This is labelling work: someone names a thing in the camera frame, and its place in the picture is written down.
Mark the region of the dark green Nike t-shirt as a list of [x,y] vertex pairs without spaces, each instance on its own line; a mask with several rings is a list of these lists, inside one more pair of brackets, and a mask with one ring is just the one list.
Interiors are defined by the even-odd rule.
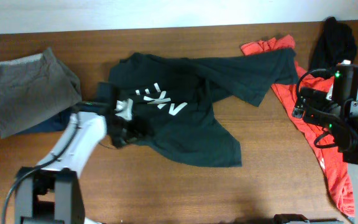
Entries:
[[175,162],[239,167],[241,145],[215,118],[213,104],[230,96],[259,106],[273,84],[297,82],[295,52],[240,57],[163,58],[135,53],[109,72],[117,99],[132,99],[133,119],[148,146]]

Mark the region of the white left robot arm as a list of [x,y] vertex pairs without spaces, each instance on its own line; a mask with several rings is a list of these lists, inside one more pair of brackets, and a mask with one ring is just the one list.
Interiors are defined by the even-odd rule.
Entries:
[[95,147],[110,136],[116,147],[129,144],[133,100],[74,106],[70,121],[52,150],[33,167],[21,167],[4,201],[1,221],[14,199],[15,223],[92,223],[86,217],[79,179]]

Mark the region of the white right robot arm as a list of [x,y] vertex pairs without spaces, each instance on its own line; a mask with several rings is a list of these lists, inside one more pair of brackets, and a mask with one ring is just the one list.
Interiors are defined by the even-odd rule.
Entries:
[[[332,77],[333,88],[323,92],[297,85],[296,103],[292,115],[308,124],[322,127],[323,133],[315,141],[317,148],[337,147],[354,189],[355,223],[358,223],[358,65],[338,64],[333,68],[317,68],[308,75],[325,73]],[[319,141],[332,136],[332,144]]]

